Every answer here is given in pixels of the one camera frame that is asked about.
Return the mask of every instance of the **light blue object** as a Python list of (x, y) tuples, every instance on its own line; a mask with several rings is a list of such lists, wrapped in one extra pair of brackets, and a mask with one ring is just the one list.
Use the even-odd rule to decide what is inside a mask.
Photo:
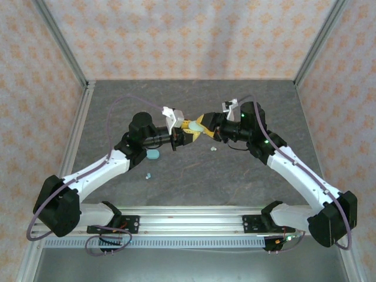
[(193, 130), (193, 131), (198, 131), (198, 132), (202, 132), (204, 131), (204, 128), (200, 125), (197, 124), (196, 121), (192, 121), (188, 124), (188, 127), (190, 130)]
[(156, 159), (159, 158), (159, 151), (158, 151), (158, 150), (155, 150), (155, 149), (147, 150), (147, 152), (146, 152), (146, 157), (147, 157), (149, 160), (156, 160)]

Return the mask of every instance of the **gray floor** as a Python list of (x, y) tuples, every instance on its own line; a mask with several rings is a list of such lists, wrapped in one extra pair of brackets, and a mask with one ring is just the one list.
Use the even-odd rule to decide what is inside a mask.
[[(180, 109), (186, 119), (192, 120), (203, 113), (221, 112), (221, 103), (225, 100), (256, 93), (266, 112), (268, 128), (278, 133), (301, 160), (319, 173), (297, 92), (287, 80), (98, 81), (73, 171), (83, 169), (107, 153), (106, 115), (112, 102), (130, 91), (160, 106)], [(114, 144), (128, 131), (132, 116), (144, 110), (152, 114), (156, 126), (165, 125), (164, 117), (156, 109), (126, 99), (116, 106), (112, 115)], [(217, 151), (210, 151), (212, 146)], [(245, 147), (245, 144), (233, 146)], [(305, 204), (281, 176), (249, 152), (231, 150), (205, 135), (176, 152), (169, 145), (159, 150), (158, 160), (145, 159), (138, 167), (97, 189), (85, 202), (108, 200), (116, 206), (265, 206), (282, 200), (288, 204)], [(145, 179), (147, 173), (152, 175), (149, 180)]]
[(34, 282), (346, 282), (339, 249), (305, 238), (294, 251), (268, 255), (256, 250), (126, 249), (91, 257), (80, 249), (44, 249)]

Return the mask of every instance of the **orange patterned wall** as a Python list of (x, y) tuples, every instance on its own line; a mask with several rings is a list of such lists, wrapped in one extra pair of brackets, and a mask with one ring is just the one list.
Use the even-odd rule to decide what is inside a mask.
[(347, 4), (300, 98), (325, 178), (358, 197), (354, 230), (369, 277), (376, 277), (376, 9)]
[(30, 0), (0, 6), (0, 280), (14, 281), (44, 179), (58, 172), (82, 88)]
[(46, 0), (88, 79), (294, 79), (335, 0)]

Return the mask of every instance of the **black mounting plate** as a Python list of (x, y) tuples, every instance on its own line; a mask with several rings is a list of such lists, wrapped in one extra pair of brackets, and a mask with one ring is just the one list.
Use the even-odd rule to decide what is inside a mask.
[[(284, 233), (283, 226), (277, 226), (277, 228), (273, 229), (273, 231), (268, 230), (267, 226), (261, 220), (260, 214), (251, 214), (251, 215), (244, 215), (243, 219), (243, 228), (244, 233)], [(286, 227), (286, 233), (294, 233), (296, 230), (295, 228)]]
[[(138, 234), (140, 227), (140, 216), (124, 216), (120, 217), (120, 225), (116, 228), (125, 229), (132, 234)], [(118, 232), (113, 232), (111, 230), (99, 229), (95, 226), (88, 226), (86, 230), (88, 234), (117, 234)]]

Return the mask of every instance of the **small blue piece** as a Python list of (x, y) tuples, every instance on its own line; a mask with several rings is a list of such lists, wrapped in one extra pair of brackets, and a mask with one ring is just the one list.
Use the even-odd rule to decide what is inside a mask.
[(159, 151), (158, 151), (158, 150), (155, 150), (155, 149), (147, 150), (147, 152), (146, 152), (146, 157), (147, 157), (149, 160), (156, 160), (156, 159), (159, 158)]

